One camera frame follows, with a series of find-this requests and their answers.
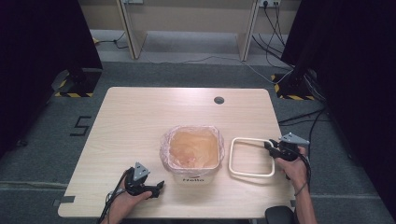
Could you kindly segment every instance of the power strip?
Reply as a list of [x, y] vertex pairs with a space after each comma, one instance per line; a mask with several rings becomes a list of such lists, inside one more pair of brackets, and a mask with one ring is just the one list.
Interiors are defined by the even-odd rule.
[[279, 7], [280, 6], [280, 0], [260, 0], [260, 7], [264, 7], [264, 2], [267, 2], [267, 8], [268, 7]]

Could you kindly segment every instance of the person's right hand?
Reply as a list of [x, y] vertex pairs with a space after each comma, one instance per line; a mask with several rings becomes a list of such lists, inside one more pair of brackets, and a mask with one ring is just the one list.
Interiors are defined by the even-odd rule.
[[[300, 153], [306, 156], [306, 149], [304, 147], [298, 148]], [[300, 189], [306, 183], [306, 167], [300, 157], [295, 161], [285, 161], [280, 158], [276, 158], [275, 161], [290, 178], [295, 190]]]

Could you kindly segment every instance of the hand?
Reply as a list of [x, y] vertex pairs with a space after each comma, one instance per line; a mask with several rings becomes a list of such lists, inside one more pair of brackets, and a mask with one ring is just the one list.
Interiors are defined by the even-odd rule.
[[[124, 186], [124, 180], [122, 180], [120, 187]], [[147, 198], [151, 196], [151, 191], [143, 192], [137, 196], [132, 196], [128, 192], [123, 192], [120, 194], [114, 202], [110, 206], [110, 211], [105, 217], [105, 219], [101, 222], [101, 224], [118, 224], [125, 217], [131, 214], [134, 207], [140, 203], [145, 201]]]
[[[306, 149], [304, 147], [298, 148], [300, 153], [306, 156]], [[285, 161], [280, 158], [276, 158], [275, 161], [290, 178], [294, 189], [298, 190], [306, 183], [306, 167], [300, 158], [297, 158], [295, 161]]]

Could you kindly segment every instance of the black stand base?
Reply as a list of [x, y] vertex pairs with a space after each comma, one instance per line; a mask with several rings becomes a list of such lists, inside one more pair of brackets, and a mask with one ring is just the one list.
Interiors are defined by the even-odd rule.
[[305, 82], [292, 86], [289, 83], [289, 77], [284, 76], [285, 74], [274, 74], [272, 76], [273, 82], [281, 80], [279, 83], [275, 84], [275, 91], [278, 98], [291, 100], [314, 100], [314, 96], [306, 87]]
[[62, 97], [92, 97], [101, 72], [83, 72], [84, 80], [76, 82], [67, 75], [55, 96]]

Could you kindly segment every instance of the gray carpet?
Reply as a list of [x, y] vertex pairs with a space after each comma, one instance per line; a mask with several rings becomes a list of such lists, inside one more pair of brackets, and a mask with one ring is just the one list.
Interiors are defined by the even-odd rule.
[[[277, 98], [274, 86], [246, 66], [170, 63], [103, 63], [103, 66], [93, 97], [52, 97], [25, 136], [28, 145], [16, 147], [0, 160], [1, 223], [94, 223], [93, 219], [59, 217], [54, 201], [64, 195], [64, 185], [73, 174], [91, 129], [82, 136], [70, 134], [83, 133], [84, 129], [75, 128], [81, 116], [90, 118], [82, 119], [80, 125], [93, 125], [110, 87], [267, 89], [278, 120], [323, 107], [319, 101]], [[274, 67], [254, 68], [267, 78], [274, 73], [285, 73]], [[63, 77], [64, 74], [59, 75], [55, 87]], [[311, 139], [311, 193], [319, 223], [394, 223], [364, 170], [347, 157], [328, 115], [322, 114], [319, 120]], [[307, 139], [312, 124], [308, 121], [280, 128], [282, 133], [293, 132]], [[27, 185], [32, 182], [42, 183]]]

